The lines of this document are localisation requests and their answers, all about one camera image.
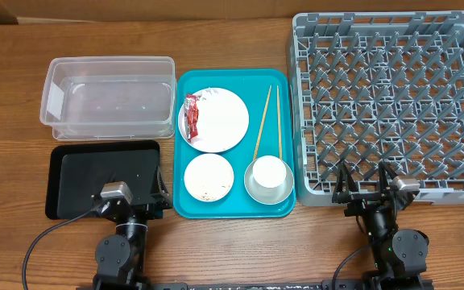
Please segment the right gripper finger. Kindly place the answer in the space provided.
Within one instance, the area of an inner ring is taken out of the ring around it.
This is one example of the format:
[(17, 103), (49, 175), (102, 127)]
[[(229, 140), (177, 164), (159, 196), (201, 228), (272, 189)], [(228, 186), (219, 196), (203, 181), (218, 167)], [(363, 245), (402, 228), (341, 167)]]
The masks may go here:
[(357, 185), (350, 173), (350, 170), (346, 166), (345, 162), (341, 162), (338, 167), (337, 180), (335, 184), (334, 194), (351, 194), (357, 192)]
[(379, 191), (385, 193), (387, 190), (390, 190), (391, 186), (388, 181), (393, 180), (395, 177), (397, 177), (397, 174), (391, 165), (381, 160), (379, 162)]

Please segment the grey bowl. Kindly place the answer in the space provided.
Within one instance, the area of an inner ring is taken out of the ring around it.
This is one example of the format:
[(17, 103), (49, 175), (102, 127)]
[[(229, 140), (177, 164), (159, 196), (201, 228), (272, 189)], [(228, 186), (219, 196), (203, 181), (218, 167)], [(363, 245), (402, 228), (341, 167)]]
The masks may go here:
[(254, 162), (247, 167), (244, 175), (245, 189), (251, 198), (264, 205), (276, 205), (288, 199), (294, 186), (291, 168), (283, 161), (287, 170), (284, 182), (276, 188), (264, 188), (253, 177)]

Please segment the white cup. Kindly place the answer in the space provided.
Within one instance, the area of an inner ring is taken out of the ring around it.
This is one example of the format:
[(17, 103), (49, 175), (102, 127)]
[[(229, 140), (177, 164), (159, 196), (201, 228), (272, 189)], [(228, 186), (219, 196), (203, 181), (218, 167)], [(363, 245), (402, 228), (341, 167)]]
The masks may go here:
[(273, 189), (283, 184), (286, 174), (284, 162), (273, 155), (262, 156), (253, 164), (255, 181), (267, 189)]

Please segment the red snack wrapper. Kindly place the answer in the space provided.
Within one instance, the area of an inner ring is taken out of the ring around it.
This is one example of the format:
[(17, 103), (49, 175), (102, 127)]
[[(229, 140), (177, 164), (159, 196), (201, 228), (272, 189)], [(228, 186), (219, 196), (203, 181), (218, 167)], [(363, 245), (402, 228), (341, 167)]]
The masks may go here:
[(197, 101), (198, 97), (192, 94), (187, 94), (184, 100), (184, 128), (189, 143), (198, 135), (199, 109), (197, 108)]

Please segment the white napkin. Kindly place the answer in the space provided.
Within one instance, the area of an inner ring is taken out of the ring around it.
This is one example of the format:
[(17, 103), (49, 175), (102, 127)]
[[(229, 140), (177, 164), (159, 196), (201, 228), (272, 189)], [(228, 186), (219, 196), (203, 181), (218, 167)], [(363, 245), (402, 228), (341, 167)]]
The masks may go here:
[(208, 88), (201, 90), (200, 99), (213, 99), (219, 96), (219, 91), (215, 88)]

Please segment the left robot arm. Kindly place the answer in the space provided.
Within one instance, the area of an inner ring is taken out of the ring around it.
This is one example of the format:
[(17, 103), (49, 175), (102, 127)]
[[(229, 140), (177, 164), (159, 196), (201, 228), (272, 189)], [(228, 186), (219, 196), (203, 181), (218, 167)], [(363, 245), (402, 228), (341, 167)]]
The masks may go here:
[(104, 237), (97, 245), (97, 273), (93, 289), (153, 289), (143, 275), (147, 244), (147, 223), (161, 219), (163, 211), (172, 207), (172, 197), (159, 168), (144, 205), (133, 205), (133, 195), (123, 182), (105, 184), (93, 199), (93, 212), (115, 223), (115, 234)]

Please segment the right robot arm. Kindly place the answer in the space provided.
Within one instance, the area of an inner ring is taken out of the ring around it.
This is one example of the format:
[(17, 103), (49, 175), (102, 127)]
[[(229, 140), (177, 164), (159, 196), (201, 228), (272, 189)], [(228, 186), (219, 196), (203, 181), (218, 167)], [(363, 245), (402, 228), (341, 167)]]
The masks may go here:
[[(398, 175), (381, 161), (379, 185), (375, 192), (361, 193), (347, 166), (342, 163), (332, 202), (345, 204), (344, 215), (356, 218), (358, 228), (367, 236), (368, 244), (347, 256), (336, 268), (330, 282), (332, 289), (396, 290), (432, 289), (433, 282), (423, 280), (427, 270), (429, 238), (419, 230), (400, 229), (397, 216), (419, 193), (420, 185), (411, 176)], [(375, 267), (359, 280), (339, 280), (342, 268), (365, 250), (371, 250)]]

